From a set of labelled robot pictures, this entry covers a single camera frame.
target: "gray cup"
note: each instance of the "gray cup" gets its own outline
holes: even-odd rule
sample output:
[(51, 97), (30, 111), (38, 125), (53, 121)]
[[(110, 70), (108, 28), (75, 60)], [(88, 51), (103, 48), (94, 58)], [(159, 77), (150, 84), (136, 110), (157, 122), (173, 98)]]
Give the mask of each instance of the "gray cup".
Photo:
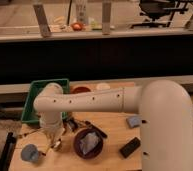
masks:
[(23, 161), (35, 163), (38, 161), (39, 156), (40, 153), (34, 144), (26, 145), (21, 151), (21, 159)]

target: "green plastic basket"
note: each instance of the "green plastic basket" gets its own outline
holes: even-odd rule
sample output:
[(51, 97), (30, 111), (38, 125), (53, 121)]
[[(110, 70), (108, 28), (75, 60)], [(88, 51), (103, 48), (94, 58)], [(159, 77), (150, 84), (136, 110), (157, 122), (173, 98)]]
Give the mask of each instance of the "green plastic basket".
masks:
[[(39, 80), (31, 83), (28, 96), (24, 105), (23, 113), (21, 116), (21, 122), (26, 124), (38, 124), (39, 117), (36, 115), (36, 111), (33, 108), (33, 102), (36, 96), (42, 91), (42, 89), (51, 82), (58, 83), (63, 88), (63, 93), (69, 93), (69, 80), (68, 79), (54, 79), (54, 80)], [(62, 112), (62, 118), (67, 117), (67, 112)]]

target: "black wall panel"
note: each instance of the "black wall panel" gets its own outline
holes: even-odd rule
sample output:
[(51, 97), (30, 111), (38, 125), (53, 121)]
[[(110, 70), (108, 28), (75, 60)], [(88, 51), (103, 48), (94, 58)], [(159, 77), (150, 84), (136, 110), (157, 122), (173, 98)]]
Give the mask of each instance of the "black wall panel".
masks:
[(0, 43), (0, 83), (193, 74), (193, 35)]

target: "black cable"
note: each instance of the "black cable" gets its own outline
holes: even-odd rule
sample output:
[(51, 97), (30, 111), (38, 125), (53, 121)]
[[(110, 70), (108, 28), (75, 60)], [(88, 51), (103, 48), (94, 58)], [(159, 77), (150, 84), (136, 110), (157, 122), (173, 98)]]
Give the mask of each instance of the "black cable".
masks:
[(68, 8), (68, 18), (67, 18), (67, 26), (69, 26), (70, 18), (71, 18), (71, 6), (72, 6), (72, 0), (69, 2), (69, 8)]

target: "wooden table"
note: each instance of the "wooden table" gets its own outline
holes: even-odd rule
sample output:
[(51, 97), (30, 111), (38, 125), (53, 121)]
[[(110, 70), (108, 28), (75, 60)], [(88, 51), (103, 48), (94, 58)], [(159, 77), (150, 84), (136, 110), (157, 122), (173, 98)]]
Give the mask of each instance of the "wooden table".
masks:
[[(109, 84), (111, 88), (134, 86), (132, 82)], [(96, 89), (96, 84), (85, 86), (92, 90)], [(96, 158), (84, 160), (78, 157), (73, 150), (76, 133), (68, 131), (62, 137), (63, 146), (59, 151), (55, 152), (50, 149), (47, 155), (36, 164), (24, 162), (21, 160), (20, 154), (25, 145), (35, 144), (39, 150), (46, 148), (45, 135), (42, 132), (36, 132), (18, 140), (9, 171), (133, 171), (141, 169), (140, 148), (127, 159), (124, 159), (119, 153), (119, 149), (129, 140), (134, 137), (140, 138), (139, 128), (130, 129), (126, 123), (126, 118), (131, 114), (74, 112), (73, 116), (76, 119), (89, 120), (107, 133), (108, 138), (104, 140), (103, 151)], [(21, 133), (31, 130), (32, 128), (23, 124)]]

